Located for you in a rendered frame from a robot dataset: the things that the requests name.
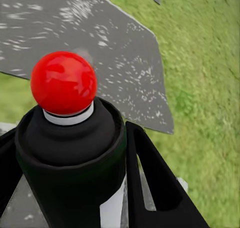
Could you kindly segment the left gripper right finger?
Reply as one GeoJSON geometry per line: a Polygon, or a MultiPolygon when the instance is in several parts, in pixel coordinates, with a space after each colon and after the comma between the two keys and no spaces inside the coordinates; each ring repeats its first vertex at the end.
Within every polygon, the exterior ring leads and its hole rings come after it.
{"type": "Polygon", "coordinates": [[[145,130],[125,127],[129,228],[210,228],[145,130]],[[156,211],[145,208],[138,158],[156,211]]]}

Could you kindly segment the insectifuge atomizer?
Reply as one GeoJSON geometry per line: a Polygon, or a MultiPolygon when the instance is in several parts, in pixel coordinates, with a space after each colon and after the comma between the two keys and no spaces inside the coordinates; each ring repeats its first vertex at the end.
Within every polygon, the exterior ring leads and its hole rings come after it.
{"type": "Polygon", "coordinates": [[[31,71],[38,105],[15,128],[15,156],[49,228],[121,228],[127,128],[97,97],[81,48],[45,55],[31,71]]]}

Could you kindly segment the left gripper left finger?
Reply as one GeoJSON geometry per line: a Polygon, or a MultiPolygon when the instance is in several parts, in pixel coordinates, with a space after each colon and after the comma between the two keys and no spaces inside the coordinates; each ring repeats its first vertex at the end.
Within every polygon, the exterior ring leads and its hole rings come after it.
{"type": "Polygon", "coordinates": [[[13,128],[0,136],[0,218],[24,174],[16,157],[15,134],[13,128]]]}

